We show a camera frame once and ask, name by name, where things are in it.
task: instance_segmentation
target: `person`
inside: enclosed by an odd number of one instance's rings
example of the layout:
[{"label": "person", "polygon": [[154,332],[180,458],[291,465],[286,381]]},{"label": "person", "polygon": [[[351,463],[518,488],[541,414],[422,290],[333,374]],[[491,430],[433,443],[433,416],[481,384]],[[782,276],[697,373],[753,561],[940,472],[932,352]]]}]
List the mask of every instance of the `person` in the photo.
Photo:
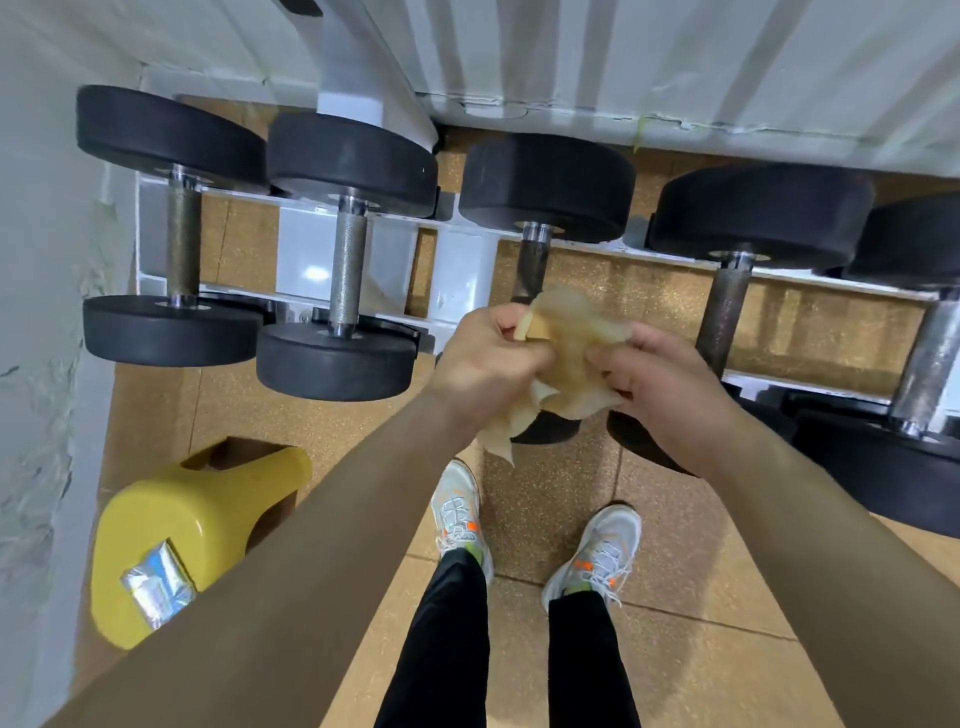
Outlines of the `person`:
[{"label": "person", "polygon": [[[423,389],[280,529],[47,725],[316,728],[431,494],[444,555],[378,724],[482,724],[493,564],[472,476],[450,463],[552,361],[548,344],[512,340],[525,310],[466,316]],[[680,337],[634,323],[587,358],[721,498],[847,725],[957,723],[960,589],[737,406]],[[601,510],[544,589],[555,725],[638,724],[606,602],[639,536],[635,513]]]}]

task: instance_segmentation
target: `dumbbell handle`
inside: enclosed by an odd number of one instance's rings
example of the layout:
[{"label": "dumbbell handle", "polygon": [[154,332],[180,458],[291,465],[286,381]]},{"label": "dumbbell handle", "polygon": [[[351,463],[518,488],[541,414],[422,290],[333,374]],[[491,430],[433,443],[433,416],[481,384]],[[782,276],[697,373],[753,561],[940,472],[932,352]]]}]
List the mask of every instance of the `dumbbell handle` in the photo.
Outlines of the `dumbbell handle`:
[{"label": "dumbbell handle", "polygon": [[192,306],[200,293],[200,226],[203,198],[198,181],[177,166],[167,183],[167,299]]},{"label": "dumbbell handle", "polygon": [[524,223],[520,240],[520,256],[516,259],[514,303],[529,304],[543,290],[546,261],[550,257],[550,238],[553,227],[543,223]]},{"label": "dumbbell handle", "polygon": [[729,253],[713,276],[696,347],[718,378],[727,368],[755,261],[752,253]]},{"label": "dumbbell handle", "polygon": [[960,287],[945,290],[924,313],[890,404],[893,429],[911,437],[926,433],[958,352]]},{"label": "dumbbell handle", "polygon": [[360,321],[360,286],[363,258],[367,248],[367,203],[341,197],[337,212],[337,233],[330,277],[330,317],[327,324],[334,336],[348,338]]}]

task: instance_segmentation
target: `green sock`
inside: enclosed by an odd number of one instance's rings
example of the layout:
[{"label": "green sock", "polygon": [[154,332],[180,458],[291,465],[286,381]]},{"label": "green sock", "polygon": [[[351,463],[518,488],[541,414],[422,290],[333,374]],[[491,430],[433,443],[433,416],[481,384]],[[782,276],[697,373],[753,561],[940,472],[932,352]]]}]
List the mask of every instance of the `green sock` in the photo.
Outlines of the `green sock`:
[{"label": "green sock", "polygon": [[565,595],[576,594],[577,592],[590,592],[593,590],[593,587],[590,586],[588,581],[578,581],[574,584],[571,584],[566,589],[564,589]]},{"label": "green sock", "polygon": [[477,564],[483,566],[483,549],[480,546],[474,542],[468,542],[464,544],[464,548],[477,560]]}]

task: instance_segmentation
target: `black pants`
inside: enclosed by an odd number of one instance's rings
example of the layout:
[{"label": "black pants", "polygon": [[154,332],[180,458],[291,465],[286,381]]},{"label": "black pants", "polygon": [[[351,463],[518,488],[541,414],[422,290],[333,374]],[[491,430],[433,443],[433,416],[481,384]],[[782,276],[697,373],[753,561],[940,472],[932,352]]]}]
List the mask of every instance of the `black pants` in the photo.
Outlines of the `black pants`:
[{"label": "black pants", "polygon": [[[489,667],[487,584],[476,559],[458,548],[441,559],[423,594],[374,725],[486,725]],[[596,592],[550,602],[548,670],[551,726],[640,725]]]}]

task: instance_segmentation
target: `forearm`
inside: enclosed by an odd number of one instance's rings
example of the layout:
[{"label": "forearm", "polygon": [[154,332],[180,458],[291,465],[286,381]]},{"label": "forearm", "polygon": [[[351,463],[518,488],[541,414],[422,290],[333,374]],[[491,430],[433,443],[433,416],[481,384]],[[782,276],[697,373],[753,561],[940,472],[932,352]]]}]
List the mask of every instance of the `forearm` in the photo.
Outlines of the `forearm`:
[{"label": "forearm", "polygon": [[708,480],[850,726],[960,715],[960,590],[762,427]]},{"label": "forearm", "polygon": [[295,514],[51,726],[316,728],[472,433],[429,395],[352,450]]}]

